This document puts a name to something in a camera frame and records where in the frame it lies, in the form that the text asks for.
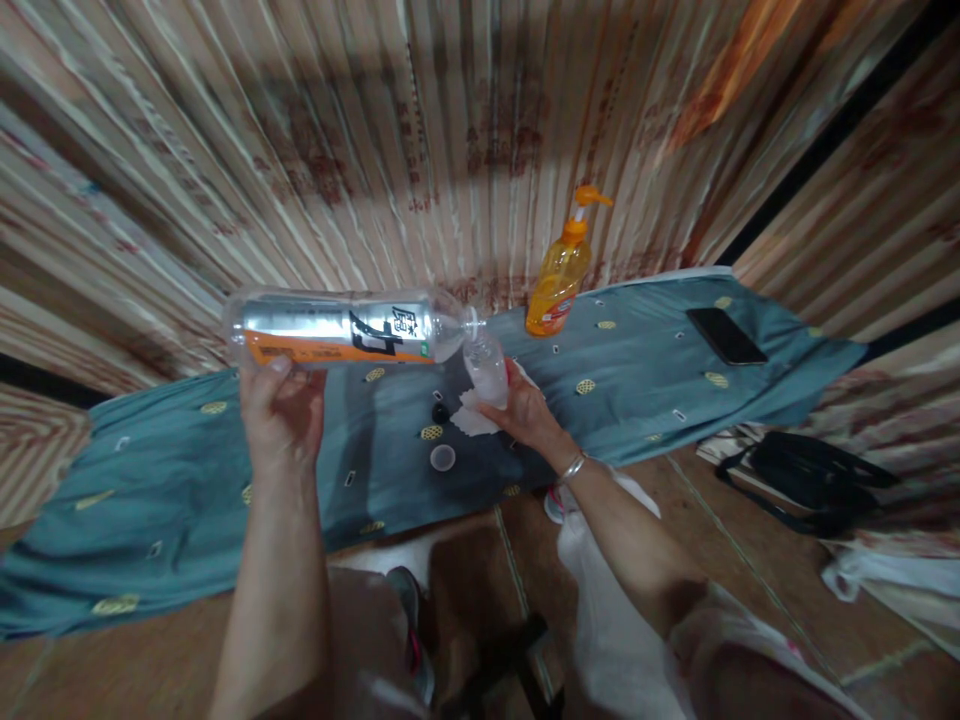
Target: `black phone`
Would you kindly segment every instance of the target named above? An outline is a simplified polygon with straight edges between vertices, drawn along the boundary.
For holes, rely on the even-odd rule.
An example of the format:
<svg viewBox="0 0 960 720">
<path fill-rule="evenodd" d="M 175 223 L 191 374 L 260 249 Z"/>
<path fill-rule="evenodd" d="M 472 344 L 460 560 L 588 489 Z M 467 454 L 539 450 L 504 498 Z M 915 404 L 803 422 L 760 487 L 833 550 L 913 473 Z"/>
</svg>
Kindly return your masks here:
<svg viewBox="0 0 960 720">
<path fill-rule="evenodd" d="M 719 308 L 687 310 L 687 317 L 727 365 L 764 365 L 764 355 L 729 315 Z"/>
</svg>

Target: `bangle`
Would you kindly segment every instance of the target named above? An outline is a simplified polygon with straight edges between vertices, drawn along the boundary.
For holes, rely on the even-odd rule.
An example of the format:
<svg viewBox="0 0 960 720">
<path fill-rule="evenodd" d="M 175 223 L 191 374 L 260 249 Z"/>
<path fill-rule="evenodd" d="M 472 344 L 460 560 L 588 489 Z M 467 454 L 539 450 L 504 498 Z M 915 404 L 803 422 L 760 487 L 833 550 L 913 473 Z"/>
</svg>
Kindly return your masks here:
<svg viewBox="0 0 960 720">
<path fill-rule="evenodd" d="M 566 485 L 570 482 L 571 478 L 580 472 L 580 468 L 583 467 L 583 464 L 587 461 L 587 455 L 583 450 L 580 450 L 577 453 L 577 457 L 574 459 L 570 466 L 567 468 L 566 472 L 563 473 L 560 477 L 557 478 L 557 485 Z"/>
</svg>

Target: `black handbag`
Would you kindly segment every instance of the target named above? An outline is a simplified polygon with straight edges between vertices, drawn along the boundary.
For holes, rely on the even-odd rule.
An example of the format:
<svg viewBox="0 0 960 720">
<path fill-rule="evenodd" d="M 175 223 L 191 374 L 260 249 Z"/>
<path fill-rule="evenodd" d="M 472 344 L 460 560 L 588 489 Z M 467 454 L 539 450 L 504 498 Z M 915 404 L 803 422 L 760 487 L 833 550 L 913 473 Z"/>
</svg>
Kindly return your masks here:
<svg viewBox="0 0 960 720">
<path fill-rule="evenodd" d="M 748 453 L 754 473 L 764 483 L 813 512 L 795 517 L 762 495 L 736 485 L 730 468 Z M 716 475 L 790 529 L 821 538 L 835 537 L 857 519 L 878 510 L 876 499 L 865 488 L 888 488 L 900 482 L 886 470 L 822 440 L 776 431 L 725 458 Z"/>
</svg>

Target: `hand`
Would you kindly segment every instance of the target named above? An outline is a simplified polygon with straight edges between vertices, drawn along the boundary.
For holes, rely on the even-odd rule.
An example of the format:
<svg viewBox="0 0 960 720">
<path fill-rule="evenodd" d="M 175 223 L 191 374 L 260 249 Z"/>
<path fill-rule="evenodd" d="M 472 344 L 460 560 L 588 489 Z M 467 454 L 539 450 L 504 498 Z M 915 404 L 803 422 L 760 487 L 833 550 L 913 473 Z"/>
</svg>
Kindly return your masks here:
<svg viewBox="0 0 960 720">
<path fill-rule="evenodd" d="M 555 470 L 565 470 L 580 448 L 553 417 L 543 393 L 527 382 L 510 358 L 507 358 L 507 381 L 510 386 L 507 409 L 480 403 L 477 411 L 510 433 L 514 440 L 543 455 Z"/>
<path fill-rule="evenodd" d="M 240 369 L 240 407 L 254 480 L 315 475 L 327 371 L 291 374 L 292 369 L 293 361 L 283 355 L 259 372 Z"/>
</svg>

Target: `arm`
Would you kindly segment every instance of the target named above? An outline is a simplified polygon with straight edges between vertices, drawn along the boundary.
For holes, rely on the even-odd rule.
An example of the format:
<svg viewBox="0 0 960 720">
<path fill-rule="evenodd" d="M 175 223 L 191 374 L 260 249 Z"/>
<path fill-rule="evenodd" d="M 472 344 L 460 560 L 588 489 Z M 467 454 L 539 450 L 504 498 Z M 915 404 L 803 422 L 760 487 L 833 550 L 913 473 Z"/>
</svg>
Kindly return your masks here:
<svg viewBox="0 0 960 720">
<path fill-rule="evenodd" d="M 316 462 L 326 373 L 241 370 L 253 498 L 211 718 L 298 714 L 330 667 Z"/>
<path fill-rule="evenodd" d="M 580 448 L 547 408 L 543 394 L 507 360 L 510 400 L 506 410 L 481 405 L 480 412 L 518 442 L 539 452 L 558 476 Z M 704 596 L 707 577 L 666 527 L 592 458 L 569 480 L 597 545 L 627 597 L 657 633 L 666 638 Z"/>
</svg>

